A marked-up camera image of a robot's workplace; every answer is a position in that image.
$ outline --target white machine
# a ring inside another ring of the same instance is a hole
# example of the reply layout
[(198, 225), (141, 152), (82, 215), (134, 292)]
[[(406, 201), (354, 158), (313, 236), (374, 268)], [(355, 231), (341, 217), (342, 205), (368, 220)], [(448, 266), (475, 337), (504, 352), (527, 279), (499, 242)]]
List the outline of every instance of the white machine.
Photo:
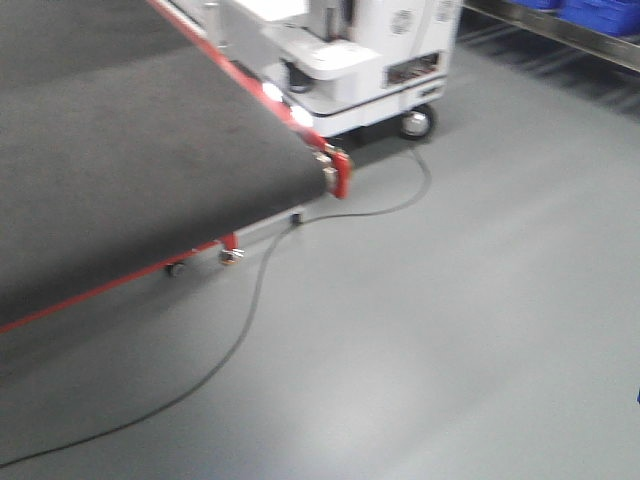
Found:
[(296, 120), (333, 137), (400, 116), (431, 133), (462, 0), (174, 0)]

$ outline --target metal shelf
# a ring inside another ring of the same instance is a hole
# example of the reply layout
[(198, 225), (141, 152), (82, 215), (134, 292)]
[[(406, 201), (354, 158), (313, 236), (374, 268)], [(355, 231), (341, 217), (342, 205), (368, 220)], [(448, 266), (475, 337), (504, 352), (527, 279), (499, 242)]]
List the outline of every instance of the metal shelf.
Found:
[(640, 72), (640, 45), (628, 40), (503, 0), (465, 0), (465, 7)]

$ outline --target blue plastic crate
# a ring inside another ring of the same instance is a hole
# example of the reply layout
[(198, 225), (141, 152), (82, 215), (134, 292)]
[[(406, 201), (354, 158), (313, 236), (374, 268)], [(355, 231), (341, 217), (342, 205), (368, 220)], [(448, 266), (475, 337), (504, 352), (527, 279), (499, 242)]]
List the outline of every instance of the blue plastic crate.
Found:
[(640, 33), (640, 0), (566, 0), (560, 18), (614, 37)]
[(562, 5), (562, 0), (511, 0), (518, 5), (533, 8), (534, 10), (557, 10)]

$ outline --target conveyor belt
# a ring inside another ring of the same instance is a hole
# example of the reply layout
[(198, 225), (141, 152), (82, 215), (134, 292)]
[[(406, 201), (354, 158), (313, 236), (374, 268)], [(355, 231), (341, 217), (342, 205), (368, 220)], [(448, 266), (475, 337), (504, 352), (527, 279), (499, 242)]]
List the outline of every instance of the conveyor belt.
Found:
[(326, 190), (301, 139), (143, 0), (0, 18), (0, 325)]

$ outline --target power cord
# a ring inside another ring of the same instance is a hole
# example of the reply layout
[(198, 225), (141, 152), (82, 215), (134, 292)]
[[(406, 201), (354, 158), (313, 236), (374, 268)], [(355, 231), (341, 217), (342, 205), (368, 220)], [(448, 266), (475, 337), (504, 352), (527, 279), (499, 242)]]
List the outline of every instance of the power cord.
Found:
[(389, 215), (392, 213), (397, 213), (401, 210), (405, 210), (413, 205), (415, 205), (416, 203), (418, 203), (420, 200), (422, 200), (427, 192), (429, 191), (429, 185), (431, 183), (431, 175), (429, 173), (429, 170), (427, 168), (427, 166), (425, 165), (424, 159), (422, 158), (422, 156), (420, 155), (420, 153), (414, 148), (411, 147), (410, 148), (411, 153), (413, 154), (413, 159), (415, 160), (416, 164), (418, 165), (418, 167), (421, 170), (422, 173), (422, 182), (420, 184), (420, 188), (418, 189), (418, 191), (411, 196), (411, 198), (409, 198), (408, 200), (394, 206), (394, 207), (390, 207), (390, 208), (385, 208), (382, 210), (376, 210), (376, 211), (372, 211), (372, 212), (364, 212), (364, 213), (344, 213), (344, 214), (336, 214), (336, 215), (325, 215), (325, 216), (321, 216), (321, 217), (316, 217), (316, 218), (312, 218), (309, 221), (298, 221), (297, 223), (293, 223), (289, 228), (287, 228), (286, 230), (282, 231), (280, 234), (278, 234), (276, 236), (276, 238), (273, 239), (273, 241), (271, 242), (271, 244), (269, 245), (269, 247), (267, 248), (266, 252), (264, 253), (264, 256), (262, 257), (262, 261), (260, 262), (260, 267), (258, 269), (258, 275), (256, 277), (256, 283), (253, 289), (253, 295), (251, 297), (251, 304), (249, 306), (249, 312), (247, 313), (247, 317), (245, 319), (244, 325), (242, 327), (242, 330), (240, 331), (240, 334), (238, 335), (237, 339), (235, 340), (235, 342), (233, 343), (233, 345), (231, 345), (231, 348), (229, 348), (229, 350), (227, 351), (227, 353), (224, 355), (224, 357), (215, 364), (215, 366), (213, 368), (211, 368), (204, 377), (202, 377), (195, 385), (193, 385), (191, 388), (189, 388), (187, 391), (185, 391), (184, 393), (182, 393), (181, 395), (179, 395), (178, 397), (174, 398), (173, 400), (164, 403), (163, 405), (160, 405), (159, 407), (156, 407), (155, 409), (145, 413), (144, 415), (141, 415), (140, 417), (137, 417), (134, 420), (131, 420), (129, 422), (123, 423), (121, 425), (118, 425), (116, 427), (110, 428), (108, 430), (104, 430), (100, 433), (96, 433), (94, 435), (90, 435), (84, 438), (81, 438), (79, 440), (75, 440), (69, 443), (65, 443), (64, 445), (60, 445), (57, 447), (53, 447), (53, 448), (48, 448), (45, 450), (41, 450), (39, 452), (35, 452), (35, 453), (31, 453), (28, 455), (23, 455), (21, 457), (16, 457), (12, 460), (0, 463), (0, 470), (11, 467), (13, 465), (17, 465), (19, 463), (22, 462), (26, 462), (27, 460), (32, 460), (34, 458), (39, 458), (39, 457), (43, 457), (45, 455), (49, 455), (51, 453), (56, 453), (56, 452), (61, 452), (63, 450), (68, 450), (70, 448), (73, 447), (77, 447), (79, 445), (83, 445), (85, 443), (89, 443), (92, 442), (94, 440), (98, 440), (99, 438), (103, 438), (103, 437), (107, 437), (109, 435), (113, 435), (115, 433), (121, 432), (123, 430), (126, 430), (130, 427), (133, 427), (135, 425), (138, 425), (140, 423), (143, 423), (159, 414), (161, 414), (162, 412), (178, 405), (179, 403), (182, 403), (184, 400), (186, 400), (187, 398), (189, 398), (190, 396), (192, 396), (194, 393), (196, 393), (198, 390), (200, 390), (203, 386), (205, 386), (213, 377), (215, 377), (218, 372), (220, 372), (220, 370), (222, 370), (222, 368), (229, 363), (229, 361), (233, 358), (233, 356), (236, 354), (236, 352), (240, 349), (240, 347), (242, 346), (242, 344), (244, 343), (244, 341), (246, 340), (247, 336), (249, 335), (249, 332), (251, 331), (251, 327), (253, 326), (253, 323), (255, 321), (256, 318), (256, 312), (258, 310), (258, 304), (260, 303), (260, 296), (262, 293), (262, 287), (264, 285), (264, 279), (267, 273), (267, 268), (269, 266), (269, 261), (271, 260), (273, 253), (276, 251), (276, 249), (278, 248), (278, 245), (280, 245), (280, 243), (282, 242), (282, 240), (284, 240), (292, 231), (304, 226), (304, 225), (312, 225), (314, 223), (319, 223), (319, 222), (323, 222), (326, 220), (334, 220), (334, 219), (340, 219), (340, 218), (364, 218), (364, 217), (377, 217), (377, 216), (382, 216), (382, 215)]

